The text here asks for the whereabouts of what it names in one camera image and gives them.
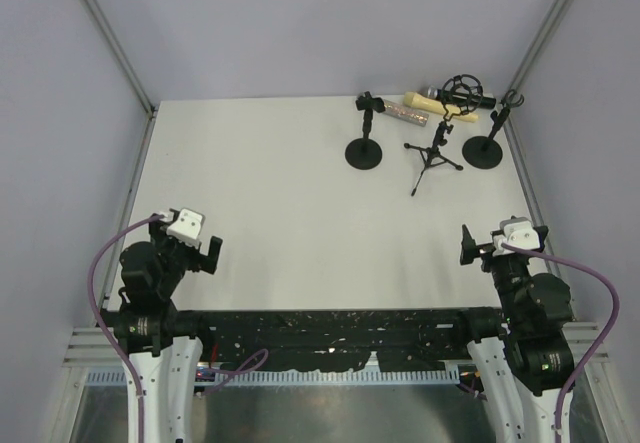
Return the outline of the black round-base mic stand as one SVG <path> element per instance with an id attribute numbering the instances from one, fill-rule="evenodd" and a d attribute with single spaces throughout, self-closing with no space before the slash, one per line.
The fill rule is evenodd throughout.
<path id="1" fill-rule="evenodd" d="M 521 106 L 525 97 L 516 89 L 510 89 L 500 101 L 500 110 L 493 110 L 490 118 L 493 122 L 487 136 L 469 138 L 462 147 L 465 161 L 474 168 L 489 170 L 497 167 L 503 158 L 503 150 L 495 141 L 497 133 L 510 116 L 511 110 Z"/>

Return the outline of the black silver handheld microphone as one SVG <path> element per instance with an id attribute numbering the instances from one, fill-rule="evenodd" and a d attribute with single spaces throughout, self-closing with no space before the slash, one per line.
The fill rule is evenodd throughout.
<path id="1" fill-rule="evenodd" d="M 435 86 L 429 86 L 422 95 L 437 101 L 445 100 L 447 103 L 453 103 L 457 106 L 464 105 L 469 97 L 467 93 L 444 91 Z M 470 106 L 480 109 L 494 109 L 496 104 L 497 100 L 494 97 L 479 97 L 477 95 L 472 96 L 469 103 Z"/>

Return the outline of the grey microphone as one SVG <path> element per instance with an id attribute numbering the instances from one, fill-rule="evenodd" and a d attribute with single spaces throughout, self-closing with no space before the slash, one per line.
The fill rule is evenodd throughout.
<path id="1" fill-rule="evenodd" d="M 421 110 L 416 110 L 380 97 L 374 97 L 373 103 L 375 110 L 379 113 L 406 123 L 425 127 L 428 122 L 429 115 Z"/>

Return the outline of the black tripod stand with shockmount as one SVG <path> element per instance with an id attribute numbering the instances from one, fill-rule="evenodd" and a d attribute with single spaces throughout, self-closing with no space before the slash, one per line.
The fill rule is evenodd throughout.
<path id="1" fill-rule="evenodd" d="M 460 108 L 462 114 L 469 114 L 474 112 L 477 108 L 474 106 L 470 106 L 471 97 L 477 95 L 482 97 L 484 94 L 482 83 L 478 78 L 471 74 L 459 74 L 449 78 L 441 88 L 444 91 L 449 92 L 461 92 L 467 93 L 469 95 L 465 104 L 462 106 L 457 106 L 453 103 L 447 103 L 445 100 L 440 101 L 443 105 L 452 104 Z M 464 167 L 451 159 L 445 157 L 441 153 L 441 147 L 447 144 L 446 136 L 450 135 L 454 126 L 451 123 L 453 119 L 452 116 L 445 115 L 442 116 L 442 120 L 438 124 L 433 140 L 429 147 L 420 147 L 416 145 L 412 145 L 410 143 L 405 143 L 404 148 L 406 150 L 414 150 L 417 151 L 423 162 L 423 169 L 421 170 L 417 181 L 411 191 L 411 196 L 414 196 L 418 190 L 418 187 L 421 183 L 421 180 L 428 169 L 435 168 L 442 165 L 450 165 L 457 171 L 462 171 Z"/>

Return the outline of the cream condenser microphone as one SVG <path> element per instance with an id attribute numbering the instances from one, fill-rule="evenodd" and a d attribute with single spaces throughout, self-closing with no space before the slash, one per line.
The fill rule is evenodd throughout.
<path id="1" fill-rule="evenodd" d="M 403 104 L 413 109 L 418 109 L 441 116 L 449 115 L 463 122 L 474 123 L 479 119 L 479 116 L 474 112 L 469 114 L 462 114 L 460 108 L 455 105 L 443 105 L 438 100 L 424 97 L 416 92 L 406 92 L 403 97 Z"/>

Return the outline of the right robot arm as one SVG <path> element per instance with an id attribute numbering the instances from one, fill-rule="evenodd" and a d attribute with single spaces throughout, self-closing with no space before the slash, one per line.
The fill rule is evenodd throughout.
<path id="1" fill-rule="evenodd" d="M 471 357 L 480 375 L 499 442 L 552 442 L 568 421 L 557 401 L 574 370 L 563 327 L 572 319 L 569 286 L 551 273 L 531 274 L 529 259 L 545 248 L 548 229 L 526 218 L 503 221 L 488 243 L 462 230 L 460 262 L 481 262 L 491 275 L 500 312 L 463 311 L 452 333 L 454 349 Z"/>

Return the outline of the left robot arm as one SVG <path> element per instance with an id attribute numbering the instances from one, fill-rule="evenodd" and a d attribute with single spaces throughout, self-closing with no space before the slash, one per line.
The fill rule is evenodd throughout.
<path id="1" fill-rule="evenodd" d="M 222 241 L 201 253 L 203 217 L 147 220 L 150 238 L 120 254 L 122 302 L 110 340 L 126 375 L 131 442 L 190 442 L 196 369 L 214 346 L 201 314 L 176 309 L 172 295 L 189 273 L 213 274 Z"/>

